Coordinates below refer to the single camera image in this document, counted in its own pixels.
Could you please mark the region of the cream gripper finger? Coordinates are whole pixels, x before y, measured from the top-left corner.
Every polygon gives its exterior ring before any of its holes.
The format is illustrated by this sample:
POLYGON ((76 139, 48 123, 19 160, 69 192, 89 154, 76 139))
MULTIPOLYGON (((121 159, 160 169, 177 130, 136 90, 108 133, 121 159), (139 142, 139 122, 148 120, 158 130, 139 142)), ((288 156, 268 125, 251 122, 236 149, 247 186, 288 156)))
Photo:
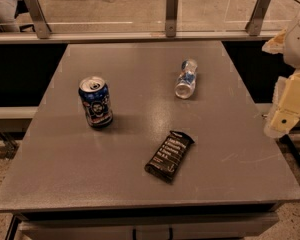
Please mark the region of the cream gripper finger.
POLYGON ((280 76, 275 84, 272 106, 264 133, 270 138, 281 138, 300 121, 300 70, 288 78, 280 76))
POLYGON ((286 29, 282 29, 276 36, 268 40, 262 46, 262 51, 269 54, 282 54, 285 47, 286 32, 286 29))

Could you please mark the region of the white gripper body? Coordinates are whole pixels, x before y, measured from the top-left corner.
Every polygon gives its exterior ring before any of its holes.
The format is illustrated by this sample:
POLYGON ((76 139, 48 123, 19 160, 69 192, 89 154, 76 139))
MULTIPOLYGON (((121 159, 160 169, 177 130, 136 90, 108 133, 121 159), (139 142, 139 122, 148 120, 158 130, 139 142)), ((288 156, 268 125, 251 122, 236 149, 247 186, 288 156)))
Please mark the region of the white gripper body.
POLYGON ((300 11, 288 25, 284 38, 283 58, 286 64, 300 69, 300 11))

